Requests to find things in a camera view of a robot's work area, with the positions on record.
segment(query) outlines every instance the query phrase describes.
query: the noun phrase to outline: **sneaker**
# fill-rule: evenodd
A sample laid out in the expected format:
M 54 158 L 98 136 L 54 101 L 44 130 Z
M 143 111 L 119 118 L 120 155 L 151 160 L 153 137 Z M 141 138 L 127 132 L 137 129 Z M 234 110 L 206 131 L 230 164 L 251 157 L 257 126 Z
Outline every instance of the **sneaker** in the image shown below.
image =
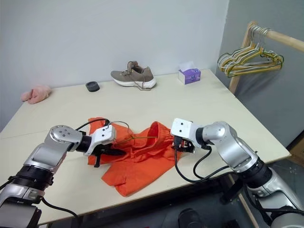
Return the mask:
M 136 61 L 128 62 L 125 71 L 112 71 L 111 77 L 121 86 L 135 86 L 141 90 L 149 90 L 156 84 L 156 80 L 149 67 L 142 68 Z

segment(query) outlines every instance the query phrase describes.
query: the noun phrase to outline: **white table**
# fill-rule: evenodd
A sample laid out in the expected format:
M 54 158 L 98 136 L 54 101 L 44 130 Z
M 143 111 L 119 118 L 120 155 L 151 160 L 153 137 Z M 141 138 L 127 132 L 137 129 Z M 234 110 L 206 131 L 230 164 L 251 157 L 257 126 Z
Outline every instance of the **white table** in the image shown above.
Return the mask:
M 265 162 L 289 156 L 277 139 L 234 97 L 210 70 L 202 70 L 201 81 L 183 85 L 177 74 L 156 77 L 157 86 L 151 91 L 121 87 L 115 82 L 100 83 L 101 90 L 90 93 L 84 85 L 54 89 L 51 96 L 38 103 L 24 103 L 0 134 L 0 183 L 15 175 L 24 160 L 41 142 L 50 127 L 65 124 L 76 128 L 90 117 L 105 117 L 111 121 L 127 122 L 134 132 L 159 121 L 170 127 L 174 118 L 192 120 L 198 124 L 228 122 Z M 181 171 L 188 177 L 192 167 L 206 151 L 197 150 L 179 161 Z M 199 167 L 206 175 L 224 166 L 214 148 Z M 122 197 L 114 187 L 100 178 L 109 165 L 94 168 L 79 152 L 68 153 L 54 184 L 46 189 L 46 199 L 77 214 L 116 206 L 132 200 L 171 190 L 188 184 L 174 168 L 139 192 Z M 70 214 L 39 204 L 40 223 L 70 217 Z

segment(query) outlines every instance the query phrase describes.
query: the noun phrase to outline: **robotic arm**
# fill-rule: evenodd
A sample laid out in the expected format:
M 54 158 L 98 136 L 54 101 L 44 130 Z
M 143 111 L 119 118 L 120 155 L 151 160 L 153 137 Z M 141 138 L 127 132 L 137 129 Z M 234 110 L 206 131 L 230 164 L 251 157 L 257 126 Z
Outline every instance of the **robotic arm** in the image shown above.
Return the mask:
M 97 129 L 91 136 L 64 125 L 52 127 L 44 143 L 34 149 L 0 193 L 0 227 L 35 228 L 41 210 L 32 204 L 40 203 L 44 190 L 53 184 L 53 175 L 67 152 L 79 151 L 85 156 L 96 153 L 98 158 L 95 148 L 114 140 L 115 129 L 110 124 Z
M 261 207 L 267 209 L 298 209 L 303 206 L 280 176 L 269 168 L 258 155 L 241 139 L 226 122 L 211 125 L 196 125 L 193 122 L 175 119 L 171 134 L 195 147 L 215 145 L 222 160 L 246 184 L 248 190 L 257 197 Z M 304 227 L 304 217 L 298 213 L 266 213 L 272 227 Z

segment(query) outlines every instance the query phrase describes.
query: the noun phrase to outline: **wooden clothes rack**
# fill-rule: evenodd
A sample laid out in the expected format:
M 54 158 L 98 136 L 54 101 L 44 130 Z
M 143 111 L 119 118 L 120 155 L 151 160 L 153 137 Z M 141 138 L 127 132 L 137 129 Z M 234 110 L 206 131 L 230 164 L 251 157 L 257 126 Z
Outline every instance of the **wooden clothes rack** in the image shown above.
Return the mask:
M 250 31 L 250 28 L 253 25 L 257 25 L 257 23 L 255 21 L 252 21 L 247 26 L 247 30 L 246 30 L 246 33 L 245 33 L 245 36 L 244 36 L 244 40 L 243 40 L 243 43 L 242 43 L 242 48 L 245 48 L 245 47 L 249 46 L 249 44 L 250 44 L 250 41 L 251 41 L 251 31 Z M 293 48 L 295 48 L 295 49 L 297 49 L 299 51 L 304 52 L 304 42 L 301 41 L 301 40 L 289 37 L 287 35 L 284 35 L 282 33 L 279 33 L 279 32 L 276 32 L 276 31 L 272 31 L 272 30 L 268 31 L 267 34 L 265 35 L 265 37 L 267 37 L 269 39 L 272 39 L 272 40 L 275 40 L 277 42 L 280 42 L 282 44 L 285 44 L 287 46 L 291 46 L 291 47 L 293 47 Z M 235 76 L 230 81 L 229 90 L 233 94 L 235 93 L 235 91 L 237 89 L 239 80 L 240 80 L 240 76 Z

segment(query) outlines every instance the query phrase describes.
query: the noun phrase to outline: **purple tissue box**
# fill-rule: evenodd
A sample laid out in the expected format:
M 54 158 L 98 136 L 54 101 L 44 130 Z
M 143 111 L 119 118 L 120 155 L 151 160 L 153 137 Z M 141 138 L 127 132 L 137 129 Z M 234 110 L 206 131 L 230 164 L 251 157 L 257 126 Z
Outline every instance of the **purple tissue box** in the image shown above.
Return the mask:
M 185 85 L 192 82 L 200 81 L 200 70 L 188 69 L 184 72 L 179 70 L 179 80 Z

